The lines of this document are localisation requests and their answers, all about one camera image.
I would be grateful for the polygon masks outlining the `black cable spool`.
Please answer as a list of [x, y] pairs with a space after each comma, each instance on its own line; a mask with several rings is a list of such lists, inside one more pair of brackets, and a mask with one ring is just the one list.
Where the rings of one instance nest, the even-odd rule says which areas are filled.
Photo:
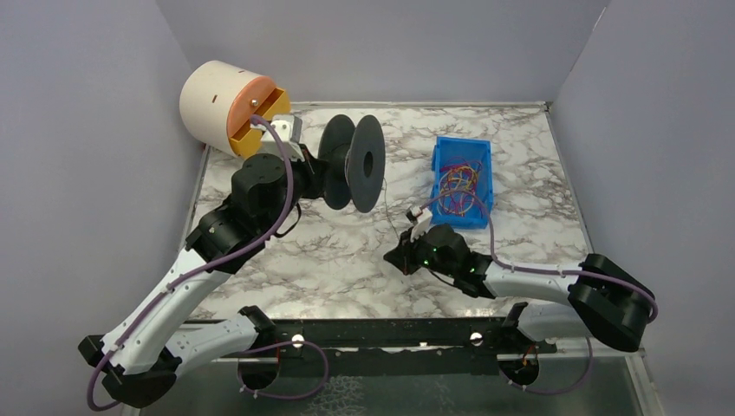
[[322, 132], [317, 159], [326, 164], [322, 197], [331, 209], [353, 204], [361, 213], [373, 210], [386, 168], [385, 138], [375, 116], [357, 123], [345, 114], [334, 116]]

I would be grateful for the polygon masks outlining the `blue plastic bin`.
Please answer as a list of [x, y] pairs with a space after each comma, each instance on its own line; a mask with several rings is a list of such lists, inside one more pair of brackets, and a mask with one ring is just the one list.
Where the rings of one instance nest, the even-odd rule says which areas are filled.
[[491, 143], [439, 136], [433, 148], [432, 172], [433, 222], [484, 229], [494, 200]]

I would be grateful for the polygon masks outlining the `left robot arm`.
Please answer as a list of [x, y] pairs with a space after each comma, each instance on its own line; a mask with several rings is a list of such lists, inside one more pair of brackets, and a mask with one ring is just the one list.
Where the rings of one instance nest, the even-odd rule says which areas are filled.
[[231, 177], [231, 191], [186, 237], [172, 267], [118, 327], [90, 335], [79, 351], [93, 374], [88, 406], [103, 410], [94, 390], [103, 387], [113, 406], [150, 406], [177, 380], [211, 361], [246, 350], [274, 347], [274, 323], [256, 306], [188, 334], [180, 327], [212, 291], [280, 235], [301, 199], [322, 198], [332, 165], [299, 146], [296, 158], [258, 153]]

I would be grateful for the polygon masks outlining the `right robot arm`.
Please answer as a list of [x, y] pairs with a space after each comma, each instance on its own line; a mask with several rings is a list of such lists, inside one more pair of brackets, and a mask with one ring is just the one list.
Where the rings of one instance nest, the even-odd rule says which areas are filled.
[[537, 300], [537, 308], [526, 308], [518, 321], [519, 331], [533, 341], [591, 336], [633, 353], [657, 313], [653, 292], [598, 254], [578, 265], [502, 265], [490, 254], [471, 250], [463, 236], [441, 224], [402, 232], [383, 258], [405, 276], [419, 269], [447, 276], [469, 297]]

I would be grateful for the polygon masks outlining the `yellow drawer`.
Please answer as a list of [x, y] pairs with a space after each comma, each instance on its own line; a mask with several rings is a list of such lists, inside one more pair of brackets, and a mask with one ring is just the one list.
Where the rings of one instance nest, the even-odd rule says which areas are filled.
[[229, 144], [235, 156], [247, 159], [257, 152], [263, 132], [250, 124], [253, 114], [266, 120], [272, 120], [275, 115], [288, 114], [291, 111], [291, 102], [285, 89], [275, 88], [267, 97], [258, 99], [258, 105], [252, 101], [245, 101], [238, 97], [232, 105], [228, 116]]

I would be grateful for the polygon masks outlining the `cream cylindrical drawer cabinet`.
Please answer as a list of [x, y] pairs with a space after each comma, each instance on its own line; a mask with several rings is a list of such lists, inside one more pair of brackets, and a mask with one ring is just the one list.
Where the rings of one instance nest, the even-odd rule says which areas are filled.
[[252, 101], [267, 97], [277, 86], [260, 75], [226, 62], [208, 61], [186, 80], [179, 97], [179, 113], [186, 130], [195, 139], [233, 155], [229, 144], [228, 116], [240, 97]]

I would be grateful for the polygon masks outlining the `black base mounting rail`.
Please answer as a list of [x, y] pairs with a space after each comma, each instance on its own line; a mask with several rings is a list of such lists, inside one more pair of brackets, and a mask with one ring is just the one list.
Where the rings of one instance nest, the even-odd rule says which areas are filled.
[[220, 358], [235, 358], [246, 379], [269, 377], [495, 375], [498, 357], [547, 353], [517, 327], [523, 309], [500, 318], [275, 319], [257, 307], [229, 321], [177, 331], [157, 367], [178, 377]]

